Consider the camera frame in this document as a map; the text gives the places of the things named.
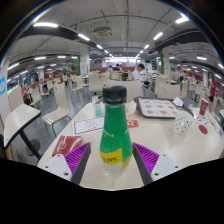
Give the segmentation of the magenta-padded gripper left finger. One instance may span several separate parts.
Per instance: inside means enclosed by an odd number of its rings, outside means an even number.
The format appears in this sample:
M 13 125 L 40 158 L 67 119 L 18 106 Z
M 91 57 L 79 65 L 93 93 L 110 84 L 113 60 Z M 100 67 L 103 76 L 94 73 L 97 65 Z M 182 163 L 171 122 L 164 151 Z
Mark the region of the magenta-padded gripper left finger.
M 91 144 L 86 143 L 63 155 L 56 154 L 42 169 L 79 185 L 91 154 Z

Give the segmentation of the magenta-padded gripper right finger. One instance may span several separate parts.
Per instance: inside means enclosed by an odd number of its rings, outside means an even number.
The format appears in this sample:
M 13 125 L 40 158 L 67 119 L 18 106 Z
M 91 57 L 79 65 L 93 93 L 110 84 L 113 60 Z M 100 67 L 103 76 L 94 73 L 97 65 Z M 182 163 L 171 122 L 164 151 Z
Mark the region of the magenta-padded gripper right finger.
M 133 144 L 133 155 L 144 185 L 182 169 L 168 155 L 159 155 L 137 143 Z

